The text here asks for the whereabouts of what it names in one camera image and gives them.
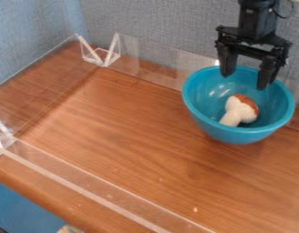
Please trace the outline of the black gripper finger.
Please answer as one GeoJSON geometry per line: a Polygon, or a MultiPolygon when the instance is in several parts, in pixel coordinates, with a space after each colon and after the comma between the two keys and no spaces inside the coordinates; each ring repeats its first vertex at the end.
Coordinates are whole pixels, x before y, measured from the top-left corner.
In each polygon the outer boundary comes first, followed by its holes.
{"type": "Polygon", "coordinates": [[[277,79],[279,69],[281,69],[279,60],[275,57],[267,56],[262,60],[262,64],[259,65],[258,83],[257,83],[257,88],[259,90],[265,90],[266,87],[274,82],[274,80],[277,79]]]}
{"type": "Polygon", "coordinates": [[[233,46],[219,44],[216,46],[218,58],[220,63],[220,72],[223,77],[229,77],[235,73],[238,64],[238,52],[233,46]]]}

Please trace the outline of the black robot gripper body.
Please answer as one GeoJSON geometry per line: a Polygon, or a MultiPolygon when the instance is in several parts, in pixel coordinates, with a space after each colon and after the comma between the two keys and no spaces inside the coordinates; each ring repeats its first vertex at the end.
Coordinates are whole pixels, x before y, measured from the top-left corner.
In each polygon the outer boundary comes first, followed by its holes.
{"type": "Polygon", "coordinates": [[[216,32],[215,48],[219,44],[224,44],[235,48],[238,56],[246,56],[261,61],[267,56],[271,56],[279,60],[281,67],[287,65],[293,43],[274,32],[263,35],[261,38],[251,38],[247,35],[242,35],[237,27],[222,25],[216,27],[216,32]]]}

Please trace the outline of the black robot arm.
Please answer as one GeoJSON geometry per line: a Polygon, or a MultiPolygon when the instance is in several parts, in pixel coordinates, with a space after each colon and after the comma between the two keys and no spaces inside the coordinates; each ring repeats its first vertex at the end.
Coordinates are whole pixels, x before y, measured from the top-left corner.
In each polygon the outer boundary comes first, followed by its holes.
{"type": "Polygon", "coordinates": [[[265,90],[277,79],[279,69],[287,65],[293,43],[277,35],[279,0],[238,0],[238,26],[216,27],[215,48],[223,77],[237,72],[238,56],[262,61],[257,88],[265,90]]]}

